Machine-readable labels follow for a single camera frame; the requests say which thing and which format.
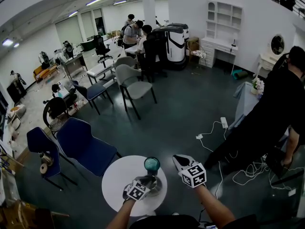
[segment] gray chair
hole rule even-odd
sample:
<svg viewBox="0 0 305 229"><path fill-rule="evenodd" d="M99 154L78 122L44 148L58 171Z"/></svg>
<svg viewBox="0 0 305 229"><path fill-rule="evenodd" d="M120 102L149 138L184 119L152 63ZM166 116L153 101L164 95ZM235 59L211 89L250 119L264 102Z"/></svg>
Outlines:
<svg viewBox="0 0 305 229"><path fill-rule="evenodd" d="M137 76L141 76L143 79L142 74L144 74L144 71L133 69L126 64L121 64L121 65L117 66L115 69L115 73L116 73L116 78L117 78L117 81L118 81L118 84L120 86L120 90L121 90L121 93L123 96L125 111L127 112L124 90L132 104L132 107L133 107L136 115L138 116L138 119L141 120L139 113L133 104L133 100L143 97L149 90L151 90L151 92L153 94L153 99L154 99L155 103L157 103L156 97L155 97L153 89L152 89L153 85L149 82L140 81L140 82L134 82L127 86L125 84L127 79L130 79L132 77L137 77Z"/></svg>
<svg viewBox="0 0 305 229"><path fill-rule="evenodd" d="M115 62L114 68L118 67L121 64L126 64L134 68L136 63L137 63L136 59L133 59L132 57L121 57L118 58L118 60Z"/></svg>
<svg viewBox="0 0 305 229"><path fill-rule="evenodd" d="M96 83L96 84L93 84L92 86L90 86L89 88L86 88L84 86L78 85L77 81L70 80L70 82L73 84L75 89L77 91L79 91L80 94L83 95L88 100L91 108L93 108L92 104L90 102L90 101L92 101L92 103L93 103L93 105L94 105L94 107L95 107L95 109L96 109L96 111L99 115L101 115L100 111L98 110L98 108L97 108L97 106L95 105L95 102L94 102L94 99L96 99L99 95L102 94L103 97L106 98L105 95L104 95L104 92L105 92L107 94L107 97L108 97L109 101L113 104L106 88L104 86L102 86L101 84Z"/></svg>

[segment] gray floor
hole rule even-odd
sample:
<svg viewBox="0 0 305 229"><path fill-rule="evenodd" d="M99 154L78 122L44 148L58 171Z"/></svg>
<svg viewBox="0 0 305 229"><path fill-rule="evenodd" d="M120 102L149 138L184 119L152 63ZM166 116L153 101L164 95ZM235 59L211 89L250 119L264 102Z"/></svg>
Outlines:
<svg viewBox="0 0 305 229"><path fill-rule="evenodd" d="M129 101L128 114L125 112L117 84L108 88L114 106L108 100L98 99L96 103L100 116L87 104L74 117L89 122L93 135L116 146L123 156L155 156L160 160L167 177L168 190L157 214L178 212L198 219L202 206L194 192L181 182L171 157L174 154L187 154L199 162L206 160L209 151L201 146L195 136L209 133L213 122L219 121L220 117L226 117L229 124L233 122L237 106L233 93L242 82L234 80L217 67L188 67L180 72L169 71L168 78L156 78L153 87L158 104L153 102L150 93L135 101L141 121L137 119ZM223 134L221 125L216 124L213 134L205 136L203 143L212 150L216 149L224 140ZM293 167L305 165L302 158L304 151L303 147L299 150ZM55 220L57 228L105 228L116 212L103 198L102 178L95 177L74 163L77 170L61 160L62 172L79 185L54 177L53 180L64 187L64 191L59 191L40 177L39 157L31 154L25 163L26 168L17 174L21 199L39 207L69 213L70 218ZM237 218L256 214L259 221L266 221L287 215L297 206L301 179L285 183L286 186L297 187L297 194L288 197L287 190L271 189L268 172L245 186L235 184L232 176L224 177L219 197ZM219 168L208 171L207 179L208 188L215 191L221 181ZM240 174L237 179L245 182L248 178ZM210 220L206 212L202 220ZM290 222L262 228L291 228L288 224Z"/></svg>

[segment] navy blue chair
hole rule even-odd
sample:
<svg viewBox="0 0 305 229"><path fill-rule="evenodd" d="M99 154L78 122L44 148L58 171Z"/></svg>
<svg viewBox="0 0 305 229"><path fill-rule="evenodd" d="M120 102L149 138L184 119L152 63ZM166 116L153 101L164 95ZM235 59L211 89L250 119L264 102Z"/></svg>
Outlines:
<svg viewBox="0 0 305 229"><path fill-rule="evenodd" d="M68 178L61 172L61 164L59 157L61 156L70 164L72 165L74 164L59 152L57 145L45 134L45 132L40 127L35 127L34 129L30 130L27 133L27 140L28 140L28 148L31 152L33 153L48 152L49 155L53 158L53 164L51 166L48 166L48 170L45 174L42 174L42 177L46 181L58 187L60 190L63 190L62 187L58 186L57 184L49 180L50 177L60 174L63 178L77 185L76 182L72 181L70 178Z"/></svg>
<svg viewBox="0 0 305 229"><path fill-rule="evenodd" d="M69 118L57 133L58 143L69 158L76 159L94 175L101 177L115 155L117 148L91 134L91 125L83 120Z"/></svg>
<svg viewBox="0 0 305 229"><path fill-rule="evenodd" d="M93 108L92 104L90 102L90 101L92 101L92 103L93 103L93 105L94 105L94 107L95 107L95 109L96 109L96 111L99 115L101 115L100 111L98 110L98 108L96 107L95 102L94 102L94 99L96 99L99 95L102 94L103 97L105 98L105 95L104 95L104 92L105 92L107 94L107 97L109 98L109 101L113 104L113 102L112 102L112 100L111 100L111 98L110 98L110 96L107 92L107 89L104 86L102 86L101 84L96 83L96 84L93 84L92 86L90 86L89 88L86 88L84 86L78 85L77 81L70 80L70 82L75 87L75 89L77 91L79 91L80 94L83 95L88 100L91 108Z"/></svg>

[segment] round white table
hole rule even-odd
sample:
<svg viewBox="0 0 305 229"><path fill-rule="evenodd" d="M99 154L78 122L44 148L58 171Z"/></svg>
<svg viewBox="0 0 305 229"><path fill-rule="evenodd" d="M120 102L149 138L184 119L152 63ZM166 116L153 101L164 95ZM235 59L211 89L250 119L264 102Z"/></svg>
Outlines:
<svg viewBox="0 0 305 229"><path fill-rule="evenodd" d="M144 168L145 159L143 156L126 156L113 162L106 170L102 180L102 192L107 203L115 211L122 207L125 186L136 177L147 175ZM162 182L160 194L137 201L132 208L131 216L147 215L162 204L167 192L167 180L161 168L158 170L158 178Z"/></svg>

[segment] white pillar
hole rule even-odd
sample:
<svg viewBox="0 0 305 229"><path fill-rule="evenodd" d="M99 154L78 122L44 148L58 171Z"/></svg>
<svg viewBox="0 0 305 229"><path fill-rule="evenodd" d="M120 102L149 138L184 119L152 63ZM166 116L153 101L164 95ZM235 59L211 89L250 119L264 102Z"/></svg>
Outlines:
<svg viewBox="0 0 305 229"><path fill-rule="evenodd" d="M82 18L81 18L80 13L77 13L77 21L78 21L78 26L80 27L82 41L86 42L87 37L86 37L86 33L85 33L85 29L84 29L84 25L82 23Z"/></svg>
<svg viewBox="0 0 305 229"><path fill-rule="evenodd" d="M94 35L98 35L93 10L91 10L90 12L91 12L91 20L92 20L92 26L93 26L93 30L94 30Z"/></svg>
<svg viewBox="0 0 305 229"><path fill-rule="evenodd" d="M154 0L143 0L143 9L145 24L150 25L152 29L155 29L157 26Z"/></svg>

